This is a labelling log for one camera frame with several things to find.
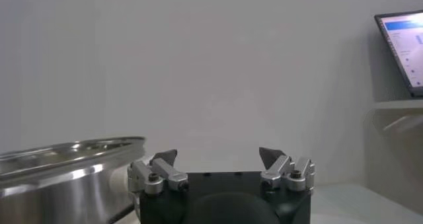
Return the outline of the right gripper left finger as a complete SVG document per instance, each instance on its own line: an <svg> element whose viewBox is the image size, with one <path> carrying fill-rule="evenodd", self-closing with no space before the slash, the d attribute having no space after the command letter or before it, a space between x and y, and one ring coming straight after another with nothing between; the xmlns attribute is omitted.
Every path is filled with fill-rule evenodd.
<svg viewBox="0 0 423 224"><path fill-rule="evenodd" d="M177 155L178 151L171 149L132 162L127 168L128 191L156 196L165 188L176 192L189 189L188 174L174 168Z"/></svg>

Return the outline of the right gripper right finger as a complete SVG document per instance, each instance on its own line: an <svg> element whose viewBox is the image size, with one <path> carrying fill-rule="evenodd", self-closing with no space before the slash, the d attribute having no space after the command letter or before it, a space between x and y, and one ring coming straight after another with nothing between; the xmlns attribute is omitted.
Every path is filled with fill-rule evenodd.
<svg viewBox="0 0 423 224"><path fill-rule="evenodd" d="M297 162L283 151L259 148L259 155L265 170L260 181L275 190L284 183L292 192L313 191L315 187L315 164L311 159L301 157Z"/></svg>

